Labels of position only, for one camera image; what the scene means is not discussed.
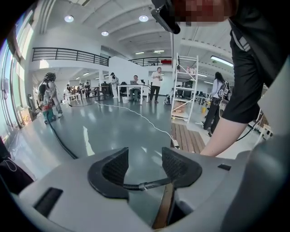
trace fluorescent light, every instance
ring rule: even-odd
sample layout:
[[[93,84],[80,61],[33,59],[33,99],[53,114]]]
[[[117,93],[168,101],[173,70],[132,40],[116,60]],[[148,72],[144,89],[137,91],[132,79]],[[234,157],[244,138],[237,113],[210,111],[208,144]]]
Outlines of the fluorescent light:
[[[108,35],[109,35],[109,32],[107,32],[107,31],[103,31],[101,34],[102,34],[103,36],[108,36]]]
[[[141,16],[139,17],[139,20],[140,20],[141,22],[147,22],[147,21],[148,21],[148,17],[147,17],[146,15],[141,15]]]
[[[66,21],[67,23],[73,22],[73,16],[72,15],[65,16],[64,21]]]
[[[216,57],[216,56],[211,56],[211,59],[212,59],[212,60],[219,61],[219,62],[224,63],[224,64],[226,64],[226,65],[228,65],[228,66],[231,66],[231,67],[234,66],[232,63],[230,63],[230,62],[228,62],[228,61],[226,61],[226,60],[224,60],[224,59],[221,59],[221,58],[219,58],[219,57]]]

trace black railing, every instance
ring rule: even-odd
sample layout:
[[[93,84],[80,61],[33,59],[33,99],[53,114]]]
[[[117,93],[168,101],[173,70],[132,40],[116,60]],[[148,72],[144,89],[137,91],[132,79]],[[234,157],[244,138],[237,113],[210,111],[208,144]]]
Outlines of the black railing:
[[[32,61],[36,60],[76,60],[109,66],[109,59],[68,48],[33,48]]]
[[[147,57],[140,59],[129,60],[135,64],[139,64],[141,66],[171,66],[172,58],[171,57]]]

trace wooden board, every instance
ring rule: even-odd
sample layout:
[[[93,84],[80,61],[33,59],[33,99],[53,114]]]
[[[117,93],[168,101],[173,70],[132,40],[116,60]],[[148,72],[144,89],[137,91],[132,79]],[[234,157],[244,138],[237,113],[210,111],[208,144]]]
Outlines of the wooden board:
[[[179,125],[179,128],[180,128],[180,135],[181,135],[182,150],[188,151],[189,149],[188,149],[188,146],[187,146],[187,141],[186,141],[186,137],[185,137],[184,127],[183,127],[183,125]]]
[[[186,126],[183,126],[184,128],[184,133],[185,133],[185,138],[186,138],[186,142],[187,142],[187,147],[188,147],[188,151],[189,152],[193,152],[193,143],[191,141],[190,135],[189,135],[189,130],[187,130]]]
[[[173,185],[167,184],[164,189],[159,211],[152,226],[153,229],[155,230],[161,229],[167,226],[167,219],[170,213],[173,196],[174,196]]]
[[[171,135],[174,140],[176,140],[176,130],[175,130],[175,124],[171,123]]]
[[[193,135],[194,135],[194,137],[196,139],[196,142],[198,144],[198,149],[199,149],[199,153],[200,153],[203,150],[203,148],[204,148],[204,146],[201,144],[201,141],[200,141],[200,139],[198,137],[198,136],[200,136],[200,134],[198,132],[196,132],[196,131],[193,131]]]
[[[190,135],[190,138],[191,138],[191,141],[192,141],[192,144],[193,144],[193,149],[194,149],[194,152],[195,153],[200,153],[200,150],[199,150],[199,147],[198,147],[198,143],[194,137],[194,134],[192,131],[189,132],[189,135]]]
[[[178,142],[179,148],[182,150],[179,124],[175,124],[175,133],[176,133],[176,141]]]

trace black t-shirt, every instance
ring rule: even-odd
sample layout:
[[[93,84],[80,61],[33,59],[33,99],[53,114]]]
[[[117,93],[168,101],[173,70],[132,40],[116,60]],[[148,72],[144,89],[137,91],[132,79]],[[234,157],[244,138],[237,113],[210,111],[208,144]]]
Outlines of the black t-shirt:
[[[231,27],[237,39],[243,36],[251,49],[241,50],[231,32],[235,85],[223,118],[240,123],[256,118],[263,84],[272,84],[289,54],[285,28],[281,26],[287,22],[284,10],[280,4],[261,0],[239,1],[237,14],[230,19]]]

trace black pants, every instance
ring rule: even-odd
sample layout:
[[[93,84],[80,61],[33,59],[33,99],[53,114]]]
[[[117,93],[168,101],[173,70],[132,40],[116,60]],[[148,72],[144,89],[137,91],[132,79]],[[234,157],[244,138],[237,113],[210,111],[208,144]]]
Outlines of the black pants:
[[[217,127],[218,121],[219,121],[219,103],[220,100],[218,98],[213,97],[210,108],[208,111],[207,118],[204,122],[203,128],[207,130],[210,127],[211,133],[214,132],[214,130]]]
[[[152,101],[152,99],[153,99],[153,95],[154,95],[155,90],[156,90],[155,101],[157,101],[160,86],[154,86],[154,85],[152,85],[152,82],[151,82],[150,101]]]

